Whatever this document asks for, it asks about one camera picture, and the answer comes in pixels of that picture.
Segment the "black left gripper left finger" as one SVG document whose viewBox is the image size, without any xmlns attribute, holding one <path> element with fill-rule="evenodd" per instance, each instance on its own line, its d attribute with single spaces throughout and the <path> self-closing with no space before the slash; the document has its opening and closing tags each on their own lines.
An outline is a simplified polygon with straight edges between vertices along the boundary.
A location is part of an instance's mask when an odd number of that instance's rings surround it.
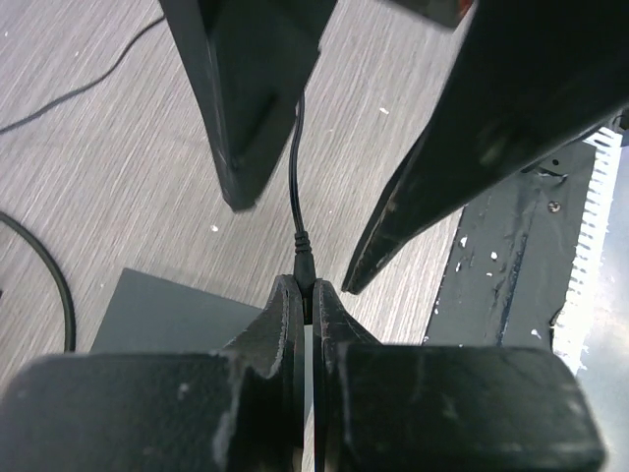
<svg viewBox="0 0 629 472">
<path fill-rule="evenodd" d="M 1 399 L 5 471 L 297 471 L 304 320 L 290 275 L 224 348 L 64 354 L 31 363 Z"/>
</svg>

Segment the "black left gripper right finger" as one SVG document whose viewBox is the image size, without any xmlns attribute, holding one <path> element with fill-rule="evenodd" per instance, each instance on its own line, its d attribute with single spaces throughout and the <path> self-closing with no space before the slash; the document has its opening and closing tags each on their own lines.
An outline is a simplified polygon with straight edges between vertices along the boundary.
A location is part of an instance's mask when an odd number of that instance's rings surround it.
<svg viewBox="0 0 629 472">
<path fill-rule="evenodd" d="M 313 288 L 318 471 L 598 471 L 576 379 L 531 348 L 387 345 Z"/>
</svg>

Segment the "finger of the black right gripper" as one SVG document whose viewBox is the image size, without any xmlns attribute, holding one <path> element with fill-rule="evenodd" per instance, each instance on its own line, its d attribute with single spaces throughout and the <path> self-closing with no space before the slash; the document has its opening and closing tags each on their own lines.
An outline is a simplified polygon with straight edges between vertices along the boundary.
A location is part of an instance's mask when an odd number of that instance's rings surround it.
<svg viewBox="0 0 629 472">
<path fill-rule="evenodd" d="M 160 4 L 234 211 L 263 193 L 295 123 L 333 1 L 171 0 Z"/>
<path fill-rule="evenodd" d="M 433 113 L 389 179 L 342 288 L 628 104 L 624 1 L 480 1 Z"/>
</svg>

